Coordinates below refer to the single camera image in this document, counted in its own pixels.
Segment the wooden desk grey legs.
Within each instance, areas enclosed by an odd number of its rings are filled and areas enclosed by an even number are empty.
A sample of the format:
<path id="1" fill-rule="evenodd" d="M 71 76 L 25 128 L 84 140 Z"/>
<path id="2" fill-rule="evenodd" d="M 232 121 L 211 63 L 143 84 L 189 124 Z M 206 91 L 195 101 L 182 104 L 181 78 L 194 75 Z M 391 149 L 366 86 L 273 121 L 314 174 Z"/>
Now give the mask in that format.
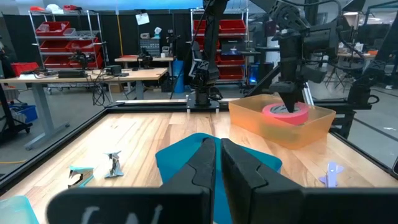
<path id="1" fill-rule="evenodd" d="M 54 126 L 52 115 L 50 112 L 49 104 L 44 93 L 44 85 L 53 83 L 136 83 L 136 97 L 138 100 L 144 98 L 144 86 L 143 81 L 159 80 L 159 78 L 167 72 L 166 68 L 153 68 L 148 70 L 138 70 L 133 71 L 131 69 L 123 69 L 122 72 L 127 73 L 125 77 L 114 77 L 110 75 L 105 75 L 101 70 L 86 70 L 85 77 L 82 78 L 59 78 L 58 76 L 45 77 L 40 75 L 35 77 L 34 75 L 25 75 L 19 78 L 7 78 L 0 79 L 0 87 L 3 83 L 13 84 L 13 83 L 30 83 L 32 85 L 32 93 L 35 100 L 35 105 L 37 108 L 37 114 L 41 123 L 41 127 L 44 132 L 29 141 L 24 145 L 26 150 L 31 150 L 53 136 L 62 132 L 64 129 L 70 126 L 70 123 L 64 123 L 59 127 Z"/>

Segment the white paper note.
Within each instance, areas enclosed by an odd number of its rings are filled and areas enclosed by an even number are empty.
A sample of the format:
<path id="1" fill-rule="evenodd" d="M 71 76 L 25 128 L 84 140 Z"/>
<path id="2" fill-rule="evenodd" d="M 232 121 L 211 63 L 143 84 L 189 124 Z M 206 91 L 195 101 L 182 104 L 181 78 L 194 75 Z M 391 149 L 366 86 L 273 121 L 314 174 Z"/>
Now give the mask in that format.
<path id="1" fill-rule="evenodd" d="M 148 13 L 136 14 L 137 25 L 141 26 L 150 22 Z"/>

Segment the red bin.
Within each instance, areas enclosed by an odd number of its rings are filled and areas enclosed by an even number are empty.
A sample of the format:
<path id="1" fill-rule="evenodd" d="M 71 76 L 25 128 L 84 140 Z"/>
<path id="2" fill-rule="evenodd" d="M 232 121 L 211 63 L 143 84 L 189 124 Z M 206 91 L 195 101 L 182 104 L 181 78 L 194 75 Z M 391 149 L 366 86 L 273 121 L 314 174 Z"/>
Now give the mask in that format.
<path id="1" fill-rule="evenodd" d="M 15 73 L 15 76 L 19 77 L 22 72 L 35 70 L 39 67 L 39 65 L 36 62 L 12 63 L 11 67 Z"/>

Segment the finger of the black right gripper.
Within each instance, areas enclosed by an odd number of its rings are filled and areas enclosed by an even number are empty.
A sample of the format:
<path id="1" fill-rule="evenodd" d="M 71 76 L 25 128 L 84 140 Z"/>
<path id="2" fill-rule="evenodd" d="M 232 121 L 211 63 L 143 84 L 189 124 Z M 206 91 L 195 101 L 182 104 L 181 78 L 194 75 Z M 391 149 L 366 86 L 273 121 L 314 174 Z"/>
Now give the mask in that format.
<path id="1" fill-rule="evenodd" d="M 295 110 L 295 104 L 303 101 L 302 90 L 294 82 L 276 82 L 270 85 L 269 90 L 276 92 L 289 113 Z"/>

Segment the blue crate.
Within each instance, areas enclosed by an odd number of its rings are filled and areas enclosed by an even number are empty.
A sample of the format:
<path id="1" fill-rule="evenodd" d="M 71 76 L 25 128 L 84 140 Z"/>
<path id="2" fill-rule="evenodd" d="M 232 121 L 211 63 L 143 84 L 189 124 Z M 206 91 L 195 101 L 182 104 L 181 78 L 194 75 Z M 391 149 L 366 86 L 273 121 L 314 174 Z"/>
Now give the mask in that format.
<path id="1" fill-rule="evenodd" d="M 38 119 L 36 105 L 11 105 L 12 117 L 23 123 L 32 123 Z"/>

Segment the translucent orange plastic bin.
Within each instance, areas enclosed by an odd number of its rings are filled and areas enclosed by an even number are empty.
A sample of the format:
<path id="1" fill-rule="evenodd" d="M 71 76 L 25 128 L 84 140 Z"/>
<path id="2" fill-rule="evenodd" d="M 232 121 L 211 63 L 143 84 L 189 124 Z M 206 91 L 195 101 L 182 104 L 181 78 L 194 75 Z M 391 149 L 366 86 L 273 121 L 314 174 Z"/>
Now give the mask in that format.
<path id="1" fill-rule="evenodd" d="M 256 95 L 228 103 L 231 123 L 288 149 L 298 149 L 326 137 L 336 112 L 308 105 L 308 120 L 292 125 L 262 114 L 263 107 L 283 103 L 273 95 Z"/>

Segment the pink tape roll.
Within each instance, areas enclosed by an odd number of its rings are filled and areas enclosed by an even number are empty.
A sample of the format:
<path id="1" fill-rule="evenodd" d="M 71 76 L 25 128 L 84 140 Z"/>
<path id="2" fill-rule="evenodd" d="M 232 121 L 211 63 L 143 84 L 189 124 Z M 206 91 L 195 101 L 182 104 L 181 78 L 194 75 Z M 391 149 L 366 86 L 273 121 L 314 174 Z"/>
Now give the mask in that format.
<path id="1" fill-rule="evenodd" d="M 292 125 L 301 125 L 308 120 L 309 107 L 298 102 L 294 105 L 293 112 L 289 112 L 283 103 L 274 103 L 263 107 L 262 114 L 266 118 L 274 118 Z"/>

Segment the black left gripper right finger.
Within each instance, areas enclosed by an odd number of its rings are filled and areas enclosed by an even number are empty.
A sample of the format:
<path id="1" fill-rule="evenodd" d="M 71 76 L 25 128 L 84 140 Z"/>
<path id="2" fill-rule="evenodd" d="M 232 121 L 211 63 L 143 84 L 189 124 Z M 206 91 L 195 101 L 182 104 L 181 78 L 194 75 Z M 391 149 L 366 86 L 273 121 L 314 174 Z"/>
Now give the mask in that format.
<path id="1" fill-rule="evenodd" d="M 398 224 L 398 188 L 302 187 L 229 139 L 221 171 L 233 224 Z"/>

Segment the blue barrel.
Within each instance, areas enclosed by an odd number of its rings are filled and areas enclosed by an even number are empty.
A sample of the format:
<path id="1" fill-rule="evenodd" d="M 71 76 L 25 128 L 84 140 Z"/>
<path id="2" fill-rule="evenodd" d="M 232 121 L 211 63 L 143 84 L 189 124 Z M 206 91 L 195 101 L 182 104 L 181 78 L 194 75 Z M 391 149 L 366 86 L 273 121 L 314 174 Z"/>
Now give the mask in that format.
<path id="1" fill-rule="evenodd" d="M 184 85 L 184 61 L 174 60 L 172 64 L 173 78 L 174 78 L 174 92 L 183 93 L 185 91 Z"/>

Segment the light blue staple remover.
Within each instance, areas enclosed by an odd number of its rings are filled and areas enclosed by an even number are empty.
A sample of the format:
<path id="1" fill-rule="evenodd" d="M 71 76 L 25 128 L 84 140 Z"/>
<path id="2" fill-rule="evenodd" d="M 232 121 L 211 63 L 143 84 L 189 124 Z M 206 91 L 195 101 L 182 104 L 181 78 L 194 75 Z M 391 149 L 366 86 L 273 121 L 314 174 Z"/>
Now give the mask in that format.
<path id="1" fill-rule="evenodd" d="M 112 162 L 112 166 L 111 166 L 109 172 L 105 175 L 105 178 L 119 177 L 119 176 L 124 175 L 124 173 L 121 171 L 121 166 L 120 166 L 120 162 L 119 162 L 119 153 L 120 152 L 121 151 L 106 153 L 106 155 L 109 157 L 109 159 Z"/>
<path id="2" fill-rule="evenodd" d="M 93 178 L 93 167 L 69 166 L 68 188 L 84 187 Z"/>

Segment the purple staple remover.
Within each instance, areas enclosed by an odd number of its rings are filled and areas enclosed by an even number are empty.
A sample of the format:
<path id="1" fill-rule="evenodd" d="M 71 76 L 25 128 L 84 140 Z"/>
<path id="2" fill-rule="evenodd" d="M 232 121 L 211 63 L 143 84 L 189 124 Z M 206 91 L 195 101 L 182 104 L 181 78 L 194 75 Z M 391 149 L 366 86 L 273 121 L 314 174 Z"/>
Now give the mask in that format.
<path id="1" fill-rule="evenodd" d="M 325 185 L 325 187 L 333 188 L 338 185 L 337 176 L 344 171 L 344 167 L 337 164 L 336 162 L 329 162 L 327 165 L 327 171 L 324 176 L 319 177 L 319 181 Z"/>

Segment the translucent green plastic bin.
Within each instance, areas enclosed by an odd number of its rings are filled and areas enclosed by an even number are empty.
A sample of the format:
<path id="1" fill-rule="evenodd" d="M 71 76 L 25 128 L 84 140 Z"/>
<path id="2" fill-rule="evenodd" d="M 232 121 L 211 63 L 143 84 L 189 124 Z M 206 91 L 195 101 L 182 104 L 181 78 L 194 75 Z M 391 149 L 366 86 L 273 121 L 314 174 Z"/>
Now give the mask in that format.
<path id="1" fill-rule="evenodd" d="M 0 200 L 0 224 L 39 224 L 26 196 Z"/>

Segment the black background robot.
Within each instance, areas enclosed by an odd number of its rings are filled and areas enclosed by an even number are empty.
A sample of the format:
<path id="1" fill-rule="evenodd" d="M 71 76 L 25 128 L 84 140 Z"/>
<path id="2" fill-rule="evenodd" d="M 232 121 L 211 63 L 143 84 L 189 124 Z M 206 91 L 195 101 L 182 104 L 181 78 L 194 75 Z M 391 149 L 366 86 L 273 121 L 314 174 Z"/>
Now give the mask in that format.
<path id="1" fill-rule="evenodd" d="M 81 68 L 83 70 L 89 68 L 89 64 L 94 62 L 95 55 L 85 54 L 81 50 L 77 50 L 69 58 L 69 65 L 73 68 Z"/>

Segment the teal plastic bin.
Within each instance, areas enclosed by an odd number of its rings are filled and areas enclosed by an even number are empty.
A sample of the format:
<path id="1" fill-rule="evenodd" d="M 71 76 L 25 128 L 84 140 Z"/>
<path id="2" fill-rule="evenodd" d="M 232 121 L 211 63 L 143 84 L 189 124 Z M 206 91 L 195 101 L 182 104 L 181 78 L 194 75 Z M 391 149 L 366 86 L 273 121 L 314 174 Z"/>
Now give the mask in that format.
<path id="1" fill-rule="evenodd" d="M 222 139 L 203 133 L 192 134 L 191 136 L 159 151 L 155 155 L 157 167 L 159 168 L 164 184 L 181 169 L 181 167 L 194 155 L 194 153 L 196 153 L 198 148 L 201 146 L 202 141 L 206 138 L 214 140 L 216 145 L 216 179 L 214 188 L 213 221 L 220 221 L 221 219 L 227 218 L 230 223 L 233 223 L 221 171 Z M 278 158 L 243 146 L 241 147 L 254 157 L 258 158 L 262 163 L 279 173 L 282 163 Z"/>

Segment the small wooden table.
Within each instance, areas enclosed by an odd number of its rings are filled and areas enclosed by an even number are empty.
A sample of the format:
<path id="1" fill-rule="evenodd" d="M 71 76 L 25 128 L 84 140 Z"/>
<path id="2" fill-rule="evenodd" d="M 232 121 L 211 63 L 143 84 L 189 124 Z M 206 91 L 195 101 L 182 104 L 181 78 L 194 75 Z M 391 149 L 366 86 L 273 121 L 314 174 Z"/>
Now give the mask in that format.
<path id="1" fill-rule="evenodd" d="M 114 60 L 115 62 L 119 62 L 123 64 L 124 68 L 129 68 L 129 63 L 133 63 L 133 62 L 139 62 L 141 61 L 140 59 L 138 59 L 138 57 L 127 57 L 127 56 L 123 56 L 123 57 L 119 57 L 116 58 Z M 169 67 L 168 69 L 171 70 L 172 69 L 172 62 L 174 61 L 173 57 L 154 57 L 152 59 L 153 62 L 167 62 Z"/>

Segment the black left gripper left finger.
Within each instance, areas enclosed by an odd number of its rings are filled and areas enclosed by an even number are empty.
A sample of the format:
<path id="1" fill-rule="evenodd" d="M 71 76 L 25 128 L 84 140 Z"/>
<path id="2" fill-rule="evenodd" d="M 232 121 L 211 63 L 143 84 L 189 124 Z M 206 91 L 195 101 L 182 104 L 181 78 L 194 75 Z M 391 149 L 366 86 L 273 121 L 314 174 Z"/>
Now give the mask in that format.
<path id="1" fill-rule="evenodd" d="M 216 145 L 206 138 L 160 187 L 83 187 L 65 190 L 47 207 L 49 224 L 210 224 Z"/>

